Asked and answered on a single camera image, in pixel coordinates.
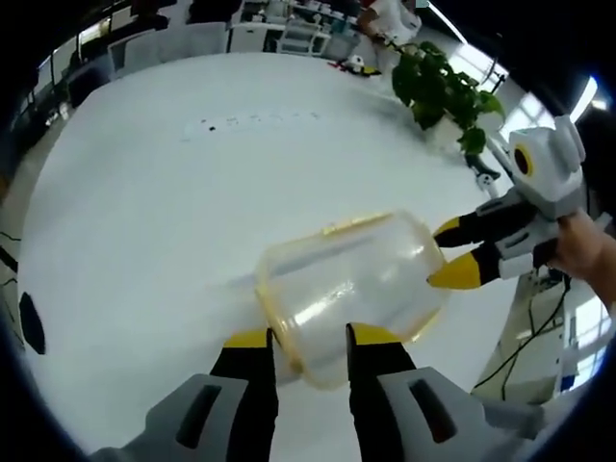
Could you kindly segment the person's right hand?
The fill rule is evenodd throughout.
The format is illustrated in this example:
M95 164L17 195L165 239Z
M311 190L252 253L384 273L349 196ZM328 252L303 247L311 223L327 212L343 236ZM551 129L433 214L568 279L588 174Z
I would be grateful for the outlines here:
M581 209L562 217L558 226L549 266L584 281L615 318L615 240Z

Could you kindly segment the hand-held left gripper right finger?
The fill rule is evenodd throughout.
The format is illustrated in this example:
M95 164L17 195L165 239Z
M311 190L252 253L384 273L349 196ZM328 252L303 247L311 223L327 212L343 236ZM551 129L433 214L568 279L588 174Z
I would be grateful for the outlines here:
M348 324L346 356L364 461L517 461L544 425L539 406L478 398L416 367L384 327Z

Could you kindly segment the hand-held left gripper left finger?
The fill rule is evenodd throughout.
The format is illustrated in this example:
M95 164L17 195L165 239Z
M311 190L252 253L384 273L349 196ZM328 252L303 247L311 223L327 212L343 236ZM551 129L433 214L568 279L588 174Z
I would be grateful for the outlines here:
M154 405L141 434L90 461L268 461L278 416L273 331L233 335L209 373Z

